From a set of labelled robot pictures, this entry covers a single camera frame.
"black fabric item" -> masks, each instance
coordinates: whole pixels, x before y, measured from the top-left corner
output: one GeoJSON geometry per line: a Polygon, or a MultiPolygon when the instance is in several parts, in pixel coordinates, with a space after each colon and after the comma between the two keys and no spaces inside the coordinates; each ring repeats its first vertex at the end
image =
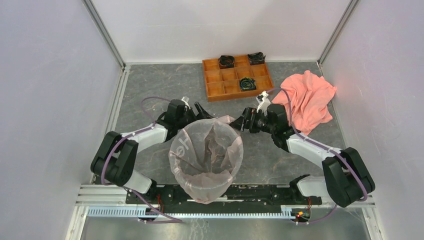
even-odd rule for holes
{"type": "Polygon", "coordinates": [[[256,81],[250,77],[240,79],[239,85],[242,92],[256,90],[256,81]]]}
{"type": "Polygon", "coordinates": [[[249,59],[250,65],[258,65],[265,63],[265,55],[260,51],[253,54],[248,54],[247,58],[249,59]]]}
{"type": "Polygon", "coordinates": [[[219,68],[220,69],[229,69],[234,68],[234,62],[236,59],[230,55],[222,55],[219,57],[219,68]]]}

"transparent trash bin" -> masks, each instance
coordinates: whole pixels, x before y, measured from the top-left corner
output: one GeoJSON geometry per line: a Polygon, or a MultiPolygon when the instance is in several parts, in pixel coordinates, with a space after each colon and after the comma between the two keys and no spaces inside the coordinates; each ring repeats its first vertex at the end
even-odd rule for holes
{"type": "Polygon", "coordinates": [[[196,202],[209,204],[234,181],[243,160],[243,142],[229,116],[197,120],[172,142],[169,163],[176,181],[196,202]]]}

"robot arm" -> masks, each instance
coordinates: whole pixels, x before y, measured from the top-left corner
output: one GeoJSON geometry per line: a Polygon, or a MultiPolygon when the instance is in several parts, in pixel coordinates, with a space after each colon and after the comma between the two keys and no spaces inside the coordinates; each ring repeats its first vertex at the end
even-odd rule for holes
{"type": "Polygon", "coordinates": [[[125,136],[127,137],[116,149],[106,167],[105,179],[117,186],[134,189],[141,194],[146,194],[155,181],[134,170],[137,153],[153,145],[164,143],[172,139],[178,130],[199,119],[211,119],[198,102],[194,103],[198,114],[188,104],[188,98],[173,99],[166,112],[157,119],[156,124],[126,133],[108,132],[97,151],[92,163],[91,171],[101,176],[106,159],[112,148],[125,136]]]}
{"type": "Polygon", "coordinates": [[[375,184],[360,154],[351,147],[346,149],[327,146],[289,126],[283,105],[272,104],[264,91],[256,97],[258,108],[246,107],[243,114],[230,123],[233,128],[250,133],[271,134],[274,144],[284,151],[299,155],[323,170],[324,177],[301,176],[296,179],[299,193],[305,197],[331,197],[339,206],[346,207],[363,197],[363,192],[352,174],[334,153],[341,155],[359,177],[367,193],[375,184]]]}

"cable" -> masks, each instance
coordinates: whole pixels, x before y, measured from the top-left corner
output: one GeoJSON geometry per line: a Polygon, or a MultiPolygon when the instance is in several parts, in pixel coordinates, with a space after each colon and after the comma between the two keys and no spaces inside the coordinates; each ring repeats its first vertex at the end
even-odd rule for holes
{"type": "Polygon", "coordinates": [[[159,214],[159,215],[161,215],[161,216],[164,216],[164,217],[166,217],[166,218],[168,218],[168,219],[170,219],[170,220],[167,220],[167,221],[146,221],[145,223],[147,223],[147,224],[177,224],[177,223],[182,223],[183,222],[183,220],[181,220],[181,219],[178,219],[178,218],[175,218],[175,217],[172,217],[172,216],[170,216],[170,215],[167,215],[167,214],[165,214],[165,213],[162,213],[161,211],[159,211],[159,210],[157,210],[155,207],[153,207],[148,201],[146,201],[145,199],[144,199],[144,197],[138,192],[138,191],[136,191],[136,190],[132,190],[132,192],[139,198],[139,199],[141,199],[153,212],[155,212],[155,213],[157,213],[157,214],[159,214]]]}
{"type": "Polygon", "coordinates": [[[161,201],[161,195],[160,194],[158,194],[157,196],[156,196],[156,198],[157,198],[157,205],[159,206],[159,209],[160,209],[160,211],[163,213],[164,211],[162,210],[162,201],[161,201]]]}
{"type": "Polygon", "coordinates": [[[149,113],[149,112],[147,112],[146,111],[146,109],[144,108],[144,101],[146,101],[146,100],[149,100],[149,99],[160,99],[160,100],[164,100],[164,101],[168,101],[168,102],[170,102],[170,100],[168,100],[168,99],[166,99],[166,98],[163,98],[163,97],[159,97],[159,96],[149,96],[149,97],[145,97],[143,100],[141,100],[141,102],[140,102],[140,104],[141,104],[141,110],[143,111],[143,113],[145,113],[146,115],[147,115],[147,117],[149,117],[150,119],[151,119],[151,121],[152,121],[152,123],[153,123],[153,125],[152,126],[150,126],[150,127],[145,127],[145,128],[142,128],[142,129],[139,129],[139,130],[137,130],[137,131],[134,131],[134,132],[132,132],[132,133],[130,133],[130,134],[128,134],[128,135],[126,135],[126,136],[124,136],[124,137],[122,137],[116,144],[115,144],[115,146],[113,146],[113,148],[112,148],[112,150],[109,152],[109,154],[107,155],[107,158],[106,158],[106,161],[104,162],[104,166],[103,166],[103,169],[101,170],[101,175],[100,175],[100,181],[101,181],[101,184],[103,184],[103,185],[112,185],[113,183],[110,183],[110,182],[106,182],[105,181],[105,174],[106,174],[106,169],[108,168],[108,164],[109,164],[109,162],[111,161],[111,158],[112,158],[112,155],[114,154],[114,152],[117,150],[117,148],[125,141],[125,140],[127,140],[128,138],[130,138],[130,137],[132,137],[132,136],[135,136],[135,135],[138,135],[138,134],[141,134],[141,133],[143,133],[143,132],[145,132],[145,131],[148,131],[148,130],[151,130],[151,129],[153,129],[154,127],[155,127],[155,125],[156,125],[156,121],[155,121],[155,119],[153,118],[153,116],[149,113]]]}
{"type": "Polygon", "coordinates": [[[309,218],[306,218],[306,217],[304,217],[304,216],[302,216],[302,215],[300,215],[299,217],[300,217],[300,218],[303,218],[304,220],[306,220],[306,221],[308,221],[308,222],[309,222],[309,220],[311,220],[311,217],[312,217],[312,211],[311,211],[311,209],[309,209],[309,218]]]}
{"type": "MultiPolygon", "coordinates": [[[[361,182],[361,180],[359,179],[359,177],[358,177],[358,175],[355,173],[355,171],[352,169],[352,167],[348,164],[348,162],[346,161],[346,159],[344,159],[340,154],[338,154],[336,151],[334,151],[334,150],[332,150],[332,149],[330,149],[330,148],[328,148],[328,147],[326,147],[326,146],[324,146],[324,145],[322,145],[321,143],[319,143],[319,142],[316,142],[316,141],[313,141],[313,140],[311,140],[309,137],[304,137],[303,135],[301,135],[299,132],[298,132],[298,130],[296,129],[296,126],[295,126],[295,123],[293,122],[293,112],[292,112],[292,103],[291,103],[291,100],[290,100],[290,97],[289,97],[289,94],[287,93],[287,91],[284,89],[284,88],[281,88],[281,87],[276,87],[276,88],[273,88],[273,89],[270,89],[270,90],[268,90],[268,91],[266,91],[267,93],[270,93],[270,92],[272,92],[272,91],[274,91],[274,90],[281,90],[281,91],[283,91],[284,93],[285,93],[285,96],[287,97],[287,100],[288,100],[288,112],[289,112],[289,115],[290,115],[290,125],[291,125],[291,127],[293,128],[293,131],[294,131],[294,133],[297,135],[297,136],[299,136],[302,140],[304,140],[304,141],[306,141],[306,142],[308,142],[308,143],[311,143],[311,144],[313,144],[313,145],[315,145],[315,146],[317,146],[317,147],[319,147],[319,148],[321,148],[321,149],[323,149],[323,150],[325,150],[325,151],[328,151],[328,152],[330,152],[330,153],[332,153],[332,154],[334,154],[337,158],[339,158],[340,159],[340,161],[346,166],[346,168],[350,171],[350,174],[352,174],[352,176],[353,176],[353,178],[356,180],[356,182],[358,183],[358,185],[359,185],[359,187],[360,187],[360,189],[362,190],[362,194],[363,194],[363,198],[361,198],[361,199],[359,199],[358,201],[360,201],[360,202],[364,202],[364,201],[366,201],[367,199],[368,199],[368,193],[367,193],[367,190],[365,189],[365,186],[364,186],[364,184],[361,182]]],[[[331,216],[331,215],[333,215],[333,213],[335,212],[335,210],[336,210],[336,208],[337,208],[337,204],[336,205],[334,205],[334,208],[326,215],[326,216],[324,216],[324,217],[322,217],[322,218],[320,218],[320,219],[317,219],[317,220],[313,220],[313,221],[309,221],[309,222],[301,222],[300,224],[313,224],[313,223],[318,223],[318,222],[321,222],[322,220],[325,220],[325,219],[327,219],[329,216],[331,216]]]]}
{"type": "Polygon", "coordinates": [[[242,92],[255,90],[256,89],[256,81],[253,78],[250,78],[250,77],[243,77],[242,79],[240,79],[239,86],[240,86],[240,90],[242,92]]]}
{"type": "Polygon", "coordinates": [[[311,201],[311,197],[307,197],[307,208],[306,211],[310,210],[312,207],[312,201],[311,201]]]}
{"type": "MultiPolygon", "coordinates": [[[[143,100],[141,100],[141,110],[152,120],[152,126],[148,126],[148,127],[145,127],[145,128],[142,128],[142,129],[139,129],[139,130],[137,130],[137,131],[134,131],[134,132],[132,132],[132,133],[130,133],[130,134],[128,134],[128,135],[126,135],[126,136],[124,136],[124,137],[122,137],[116,144],[115,144],[115,146],[113,146],[112,147],[112,150],[109,152],[109,154],[107,155],[107,158],[106,158],[106,161],[104,162],[104,165],[103,165],[103,169],[101,170],[101,175],[100,175],[100,181],[101,181],[101,184],[103,184],[103,185],[111,185],[111,184],[113,184],[113,183],[111,183],[111,182],[106,182],[105,181],[105,174],[106,174],[106,169],[108,168],[108,164],[109,164],[109,162],[110,162],[110,160],[111,160],[111,158],[112,158],[112,155],[114,154],[114,152],[117,150],[117,148],[125,141],[125,140],[127,140],[128,138],[130,138],[130,137],[133,137],[133,136],[135,136],[135,135],[138,135],[138,134],[141,134],[141,133],[144,133],[144,132],[146,132],[146,131],[149,131],[149,130],[152,130],[154,127],[155,127],[155,125],[156,125],[156,121],[155,121],[155,119],[153,118],[153,116],[150,114],[150,113],[148,113],[147,111],[146,111],[146,109],[144,108],[144,104],[143,104],[143,102],[144,101],[146,101],[146,100],[148,100],[148,99],[160,99],[160,100],[165,100],[165,101],[168,101],[168,102],[170,102],[170,100],[168,100],[168,99],[166,99],[166,98],[162,98],[162,97],[158,97],[158,96],[149,96],[149,97],[146,97],[146,98],[144,98],[143,100]]],[[[166,218],[168,218],[168,219],[171,219],[171,220],[167,220],[167,221],[158,221],[158,222],[155,222],[155,221],[146,221],[146,223],[149,223],[149,224],[167,224],[167,223],[182,223],[183,221],[181,220],[181,219],[178,219],[178,218],[174,218],[174,217],[171,217],[171,216],[169,216],[169,215],[167,215],[167,214],[165,214],[165,213],[162,213],[162,212],[160,212],[159,210],[157,210],[156,208],[154,208],[150,203],[148,203],[144,198],[143,198],[143,196],[139,193],[139,192],[137,192],[136,190],[134,190],[134,189],[130,189],[131,190],[131,192],[133,192],[138,198],[140,198],[147,206],[149,206],[149,208],[151,208],[151,210],[153,211],[153,212],[155,212],[155,213],[157,213],[157,214],[159,214],[159,215],[162,215],[162,216],[164,216],[164,217],[166,217],[166,218]]]]}

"metal frame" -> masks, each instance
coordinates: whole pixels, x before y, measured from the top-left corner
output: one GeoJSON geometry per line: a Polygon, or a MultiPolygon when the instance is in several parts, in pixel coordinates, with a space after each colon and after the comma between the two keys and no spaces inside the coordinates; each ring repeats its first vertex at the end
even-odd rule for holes
{"type": "MultiPolygon", "coordinates": [[[[127,192],[118,186],[110,185],[81,185],[76,199],[76,204],[72,213],[71,222],[67,231],[66,240],[79,240],[83,234],[83,229],[87,217],[149,217],[144,215],[147,208],[144,204],[126,204],[127,192]]],[[[313,205],[312,208],[327,208],[334,206],[330,198],[322,198],[321,205],[313,205]]],[[[292,209],[305,208],[306,205],[282,205],[282,214],[175,214],[178,218],[264,218],[264,219],[288,219],[292,209]]],[[[348,208],[361,208],[365,223],[371,240],[384,240],[382,226],[372,195],[367,201],[357,201],[348,208]]]]}
{"type": "MultiPolygon", "coordinates": [[[[116,48],[114,42],[112,41],[111,36],[109,35],[102,19],[100,18],[94,4],[91,0],[82,0],[86,6],[88,12],[93,18],[98,30],[100,31],[103,39],[106,41],[109,49],[111,50],[114,58],[118,64],[123,67],[123,72],[119,78],[117,89],[115,92],[113,104],[110,110],[110,116],[107,122],[106,132],[112,131],[115,129],[119,109],[121,107],[122,99],[124,96],[125,87],[127,84],[130,65],[126,66],[124,60],[122,59],[118,49],[116,48]]],[[[344,11],[340,21],[338,22],[333,34],[331,35],[328,43],[326,44],[319,60],[317,61],[318,66],[325,61],[338,37],[340,36],[346,22],[357,6],[359,0],[351,0],[344,11]]],[[[110,217],[133,217],[134,215],[143,214],[143,210],[147,207],[143,204],[126,204],[127,192],[121,187],[117,186],[103,186],[103,185],[82,185],[79,194],[75,203],[75,207],[72,213],[70,220],[69,228],[66,233],[66,240],[79,240],[83,234],[83,229],[88,216],[104,216],[108,215],[110,217]]],[[[322,205],[313,205],[312,208],[332,208],[334,202],[329,198],[322,198],[322,205]]],[[[284,213],[288,213],[291,209],[305,208],[305,205],[282,205],[282,215],[273,216],[273,215],[254,215],[253,218],[282,218],[284,213]]],[[[365,202],[354,202],[349,205],[348,208],[361,208],[365,223],[368,228],[369,235],[371,240],[383,240],[384,235],[382,231],[382,225],[380,224],[379,214],[374,203],[373,197],[370,195],[368,200],[365,202]]],[[[204,217],[202,215],[179,215],[176,216],[179,218],[192,218],[192,217],[204,217]]],[[[228,215],[211,215],[212,218],[227,218],[227,217],[240,217],[240,216],[228,216],[228,215]]]]}
{"type": "Polygon", "coordinates": [[[121,54],[119,53],[117,46],[115,45],[114,41],[111,38],[111,35],[109,34],[108,30],[105,27],[105,24],[103,23],[102,19],[100,18],[99,13],[96,10],[96,7],[94,6],[92,0],[82,0],[85,7],[87,8],[87,11],[90,13],[95,25],[98,28],[98,31],[100,32],[101,36],[103,37],[104,41],[106,42],[107,46],[109,47],[110,51],[113,54],[113,57],[115,58],[116,62],[124,68],[126,66],[123,58],[121,57],[121,54]]]}
{"type": "Polygon", "coordinates": [[[349,18],[351,17],[352,12],[355,10],[356,6],[358,5],[358,2],[359,2],[359,0],[350,0],[349,4],[347,5],[346,10],[344,10],[344,13],[340,18],[340,21],[338,21],[338,24],[335,27],[334,32],[332,33],[330,39],[328,40],[327,45],[324,47],[324,51],[322,51],[322,54],[318,59],[319,65],[322,65],[323,62],[326,60],[331,49],[333,48],[334,44],[336,43],[337,39],[339,38],[343,28],[345,27],[346,23],[348,22],[349,18]]]}

